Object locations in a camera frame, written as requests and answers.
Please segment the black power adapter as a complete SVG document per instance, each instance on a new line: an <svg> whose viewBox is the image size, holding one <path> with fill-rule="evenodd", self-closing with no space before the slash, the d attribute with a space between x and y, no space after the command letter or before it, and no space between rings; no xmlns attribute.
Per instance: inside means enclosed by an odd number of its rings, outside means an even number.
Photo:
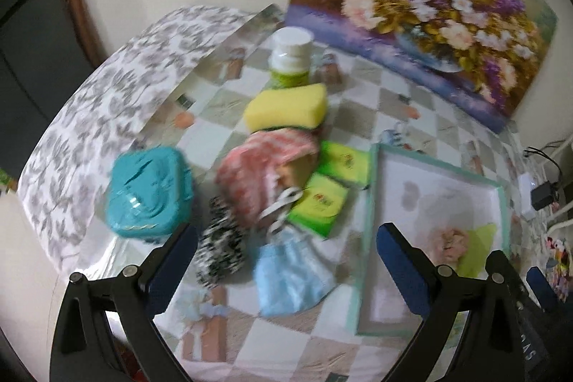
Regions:
<svg viewBox="0 0 573 382"><path fill-rule="evenodd" d="M557 201L558 184L556 182L546 181L530 192L530 202L536 211L541 211Z"/></svg>

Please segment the teal plastic box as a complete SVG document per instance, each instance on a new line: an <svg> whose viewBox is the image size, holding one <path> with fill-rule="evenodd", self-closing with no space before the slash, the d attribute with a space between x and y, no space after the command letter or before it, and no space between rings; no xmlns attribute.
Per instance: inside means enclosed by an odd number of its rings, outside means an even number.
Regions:
<svg viewBox="0 0 573 382"><path fill-rule="evenodd" d="M168 237L191 220L193 178L176 148L131 151L116 159L106 222L120 237Z"/></svg>

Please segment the yellow sponge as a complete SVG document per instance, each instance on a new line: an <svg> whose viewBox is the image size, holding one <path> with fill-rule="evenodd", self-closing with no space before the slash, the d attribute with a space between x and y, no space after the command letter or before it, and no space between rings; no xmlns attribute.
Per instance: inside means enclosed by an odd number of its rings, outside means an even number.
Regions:
<svg viewBox="0 0 573 382"><path fill-rule="evenodd" d="M243 119L252 133L285 127L314 130L327 112L327 89L316 83L261 91L245 108Z"/></svg>

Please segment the floral still-life painting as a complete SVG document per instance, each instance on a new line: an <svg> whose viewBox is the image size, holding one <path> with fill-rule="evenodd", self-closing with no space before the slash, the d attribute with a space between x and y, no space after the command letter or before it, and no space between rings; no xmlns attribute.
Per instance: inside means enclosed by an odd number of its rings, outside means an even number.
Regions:
<svg viewBox="0 0 573 382"><path fill-rule="evenodd" d="M290 0L286 20L502 131L557 27L545 0Z"/></svg>

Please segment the white power strip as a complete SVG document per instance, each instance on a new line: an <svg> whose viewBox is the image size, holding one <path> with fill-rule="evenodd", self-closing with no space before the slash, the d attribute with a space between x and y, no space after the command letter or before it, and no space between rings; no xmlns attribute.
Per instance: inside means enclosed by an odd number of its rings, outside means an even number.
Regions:
<svg viewBox="0 0 573 382"><path fill-rule="evenodd" d="M530 173L521 174L517 178L521 196L521 217L526 221L531 221L537 215L537 212L531 205L530 192L537 186L541 185L534 180Z"/></svg>

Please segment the black white patterned cloth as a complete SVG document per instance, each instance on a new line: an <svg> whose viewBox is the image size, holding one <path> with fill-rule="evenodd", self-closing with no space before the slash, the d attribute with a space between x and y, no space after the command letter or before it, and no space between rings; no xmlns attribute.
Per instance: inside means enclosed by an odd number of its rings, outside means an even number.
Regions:
<svg viewBox="0 0 573 382"><path fill-rule="evenodd" d="M246 243L244 232L224 198L211 198L209 207L210 223L201 234L194 265L198 282L214 288L244 266Z"/></svg>

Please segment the light blue face mask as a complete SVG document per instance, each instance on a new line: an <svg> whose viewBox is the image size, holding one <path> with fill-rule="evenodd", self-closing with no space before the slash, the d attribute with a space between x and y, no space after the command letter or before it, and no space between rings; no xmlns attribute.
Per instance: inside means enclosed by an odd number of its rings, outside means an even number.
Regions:
<svg viewBox="0 0 573 382"><path fill-rule="evenodd" d="M332 265L308 236L290 225L252 241L251 264L263 317L307 311L336 286Z"/></svg>

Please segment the pink white knitted cloth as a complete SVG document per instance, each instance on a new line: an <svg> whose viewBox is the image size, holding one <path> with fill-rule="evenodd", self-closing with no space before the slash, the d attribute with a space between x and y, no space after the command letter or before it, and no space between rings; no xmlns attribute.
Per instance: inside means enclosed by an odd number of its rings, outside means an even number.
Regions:
<svg viewBox="0 0 573 382"><path fill-rule="evenodd" d="M318 141L309 132L292 128L259 131L222 159L216 184L239 225L252 228L280 194L278 168L305 156L315 159L318 154Z"/></svg>

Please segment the checkered printed tablecloth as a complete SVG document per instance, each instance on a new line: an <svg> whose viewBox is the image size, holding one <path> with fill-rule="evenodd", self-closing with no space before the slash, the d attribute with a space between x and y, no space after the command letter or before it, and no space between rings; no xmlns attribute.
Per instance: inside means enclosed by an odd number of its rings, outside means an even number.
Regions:
<svg viewBox="0 0 573 382"><path fill-rule="evenodd" d="M173 11L117 51L86 81L96 120L90 144L99 192L89 274L139 263L150 244L104 228L113 164L130 150L173 145L191 166L197 195L217 194L232 159L261 154L277 132L251 137L242 115L270 93L264 59L283 13L270 6L214 52L199 43L236 18L202 7ZM285 200L274 233L247 234L244 266L214 289L184 275L154 323L195 381L378 381L420 319L412 314L374 241L391 221L413 244L466 240L458 274L481 277L487 254L519 267L545 262L546 218L524 219L517 179L541 167L521 155L511 132L492 134L426 89L388 69L330 48L338 66L319 129L319 167Z"/></svg>

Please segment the teal-rimmed white tray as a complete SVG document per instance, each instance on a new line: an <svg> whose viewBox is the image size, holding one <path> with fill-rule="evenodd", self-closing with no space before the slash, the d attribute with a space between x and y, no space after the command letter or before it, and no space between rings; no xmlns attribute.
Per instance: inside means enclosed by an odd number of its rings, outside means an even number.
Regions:
<svg viewBox="0 0 573 382"><path fill-rule="evenodd" d="M481 175L387 144L374 144L370 158L347 327L361 337L410 337L420 317L409 311L378 256L378 228L393 223L431 261L438 258L440 234L462 230L469 237L468 250L453 268L463 276L483 278L487 255L510 251L505 191Z"/></svg>

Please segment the white bottle, green label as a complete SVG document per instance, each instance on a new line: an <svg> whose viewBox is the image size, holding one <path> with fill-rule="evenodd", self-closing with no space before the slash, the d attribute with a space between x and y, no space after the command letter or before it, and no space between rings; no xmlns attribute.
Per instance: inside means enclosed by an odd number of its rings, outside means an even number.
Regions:
<svg viewBox="0 0 573 382"><path fill-rule="evenodd" d="M272 35L268 64L273 88L294 88L310 83L313 42L313 33L300 27L284 27Z"/></svg>

